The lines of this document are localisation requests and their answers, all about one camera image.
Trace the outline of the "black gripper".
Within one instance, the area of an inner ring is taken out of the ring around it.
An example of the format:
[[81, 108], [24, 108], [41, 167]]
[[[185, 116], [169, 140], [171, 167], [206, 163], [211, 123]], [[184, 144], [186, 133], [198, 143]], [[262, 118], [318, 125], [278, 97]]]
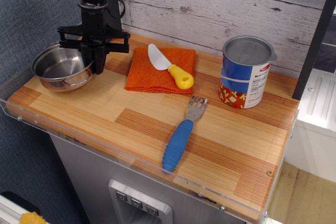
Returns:
[[84, 66], [89, 66], [95, 60], [95, 73], [101, 74], [107, 52], [129, 52], [130, 34], [108, 25], [108, 3], [78, 3], [78, 6], [82, 23], [57, 28], [60, 47], [80, 50]]

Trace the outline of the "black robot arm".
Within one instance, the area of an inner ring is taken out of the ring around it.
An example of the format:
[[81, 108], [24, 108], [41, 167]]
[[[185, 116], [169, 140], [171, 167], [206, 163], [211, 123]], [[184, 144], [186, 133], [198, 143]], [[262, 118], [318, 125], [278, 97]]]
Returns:
[[92, 64], [93, 72], [101, 74], [107, 54], [129, 52], [130, 34], [122, 30], [119, 10], [123, 0], [79, 0], [81, 24], [59, 27], [60, 46], [81, 52], [85, 66]]

